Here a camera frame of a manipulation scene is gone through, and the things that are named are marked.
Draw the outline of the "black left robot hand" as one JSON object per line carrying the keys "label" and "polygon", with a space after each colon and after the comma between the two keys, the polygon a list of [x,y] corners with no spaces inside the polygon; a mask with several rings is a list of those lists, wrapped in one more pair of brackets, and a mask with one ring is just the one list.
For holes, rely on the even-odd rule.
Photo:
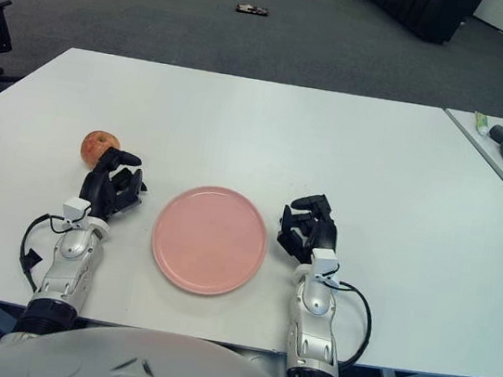
{"label": "black left robot hand", "polygon": [[148,190],[141,164],[130,152],[106,149],[86,175],[79,193],[91,205],[88,215],[108,222],[118,212],[141,203],[140,193]]}

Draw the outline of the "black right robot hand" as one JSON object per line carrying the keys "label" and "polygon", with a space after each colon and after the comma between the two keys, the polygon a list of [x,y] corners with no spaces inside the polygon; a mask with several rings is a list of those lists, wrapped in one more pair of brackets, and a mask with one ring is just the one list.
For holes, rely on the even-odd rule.
{"label": "black right robot hand", "polygon": [[312,195],[293,200],[285,205],[279,220],[281,228],[277,241],[282,248],[301,264],[312,262],[312,251],[336,251],[337,228],[330,212],[326,195]]}

